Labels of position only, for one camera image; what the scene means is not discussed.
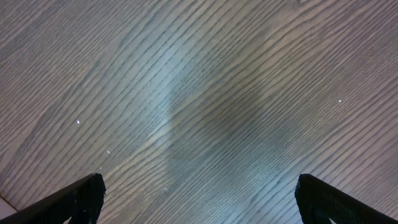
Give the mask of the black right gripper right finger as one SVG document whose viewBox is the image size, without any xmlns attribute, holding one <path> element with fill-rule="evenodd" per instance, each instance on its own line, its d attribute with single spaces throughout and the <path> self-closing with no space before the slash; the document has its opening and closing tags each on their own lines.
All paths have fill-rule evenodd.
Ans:
<svg viewBox="0 0 398 224">
<path fill-rule="evenodd" d="M 295 199 L 304 224 L 397 224 L 397 220 L 310 174 L 299 175 Z"/>
</svg>

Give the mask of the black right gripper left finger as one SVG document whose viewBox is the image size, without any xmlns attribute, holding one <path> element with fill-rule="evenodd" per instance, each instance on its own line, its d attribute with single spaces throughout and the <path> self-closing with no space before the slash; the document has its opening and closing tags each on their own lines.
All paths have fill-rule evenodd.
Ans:
<svg viewBox="0 0 398 224">
<path fill-rule="evenodd" d="M 92 173 L 1 219 L 1 224 L 96 224 L 105 194 L 103 176 Z"/>
</svg>

